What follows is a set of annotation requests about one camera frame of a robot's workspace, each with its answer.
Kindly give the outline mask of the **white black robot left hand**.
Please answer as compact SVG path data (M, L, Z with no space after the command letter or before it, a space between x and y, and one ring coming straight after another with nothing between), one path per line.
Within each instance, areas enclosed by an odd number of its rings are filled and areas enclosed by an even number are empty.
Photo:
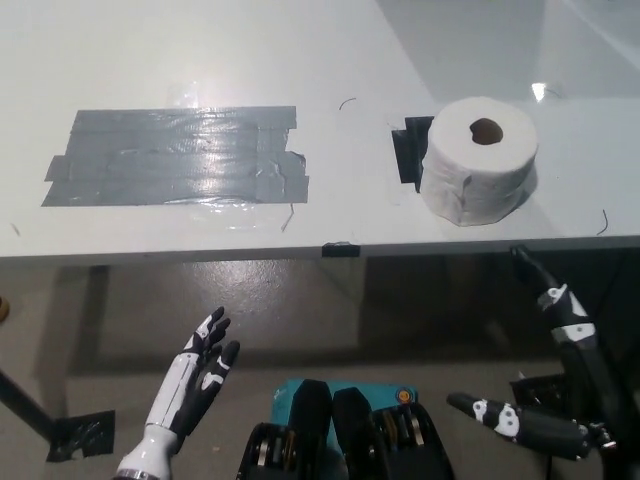
M222 341L230 325L220 306L194 330L174 357L156 394L141 441L126 454L117 479L170 479L172 459L220 392L240 351Z

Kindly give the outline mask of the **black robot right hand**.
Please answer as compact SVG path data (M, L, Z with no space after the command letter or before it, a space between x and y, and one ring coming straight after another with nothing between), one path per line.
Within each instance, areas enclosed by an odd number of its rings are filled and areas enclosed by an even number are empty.
M502 438L546 455L577 460L593 448L630 446L639 423L638 409L595 323L568 284L526 247L515 246L510 254L517 275L533 292L548 323L565 378L595 403L598 414L594 420L581 421L460 392L449 394L447 403Z

